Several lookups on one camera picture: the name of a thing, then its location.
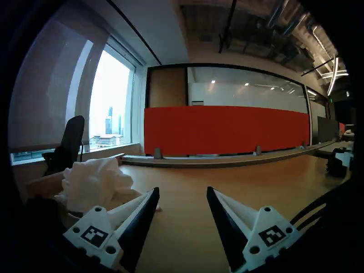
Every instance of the black office chair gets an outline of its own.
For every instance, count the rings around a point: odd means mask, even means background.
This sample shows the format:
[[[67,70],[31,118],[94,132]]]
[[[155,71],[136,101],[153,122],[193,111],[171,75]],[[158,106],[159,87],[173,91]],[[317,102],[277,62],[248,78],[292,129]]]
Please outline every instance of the black office chair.
[[[77,161],[78,151],[80,150],[81,145],[80,161],[82,161],[82,135],[84,126],[85,119],[83,116],[71,118],[67,122],[61,145],[58,146],[54,152],[42,153],[42,156],[48,165],[44,176],[62,172],[66,168],[72,168],[73,163]]]

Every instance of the white cloth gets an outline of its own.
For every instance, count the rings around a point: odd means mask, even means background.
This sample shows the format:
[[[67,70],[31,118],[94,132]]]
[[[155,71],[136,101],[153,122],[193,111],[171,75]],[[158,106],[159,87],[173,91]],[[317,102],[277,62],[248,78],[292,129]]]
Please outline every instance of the white cloth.
[[[90,159],[65,169],[63,191],[55,196],[69,211],[88,212],[94,206],[106,207],[115,192],[130,190],[133,180],[119,169],[116,158]]]

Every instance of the red wall panel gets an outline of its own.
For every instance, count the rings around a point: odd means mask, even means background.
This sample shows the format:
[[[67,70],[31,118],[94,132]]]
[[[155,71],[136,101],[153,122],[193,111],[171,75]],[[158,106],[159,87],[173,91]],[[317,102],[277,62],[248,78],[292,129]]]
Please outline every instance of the red wall panel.
[[[253,152],[309,143],[308,114],[243,106],[147,108],[144,150],[153,154]]]
[[[345,124],[339,122],[340,131],[344,134],[345,133]]]

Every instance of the window blind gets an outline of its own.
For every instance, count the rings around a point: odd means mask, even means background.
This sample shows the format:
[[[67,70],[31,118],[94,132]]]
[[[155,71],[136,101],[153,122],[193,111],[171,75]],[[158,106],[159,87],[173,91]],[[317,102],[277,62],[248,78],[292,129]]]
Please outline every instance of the window blind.
[[[85,118],[98,61],[109,34],[96,26],[80,5],[63,6],[29,49],[17,76],[9,110],[9,151],[57,147],[66,123]]]

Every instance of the wooden table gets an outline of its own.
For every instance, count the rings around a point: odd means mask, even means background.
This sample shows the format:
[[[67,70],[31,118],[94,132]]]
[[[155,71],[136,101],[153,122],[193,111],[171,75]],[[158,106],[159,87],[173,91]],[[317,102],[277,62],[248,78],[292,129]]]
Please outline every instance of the wooden table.
[[[226,259],[208,202],[212,186],[259,209],[271,205],[288,220],[343,180],[326,174],[327,160],[309,155],[262,165],[222,169],[121,166],[145,192],[160,188],[162,212],[152,221],[136,273],[226,272]]]

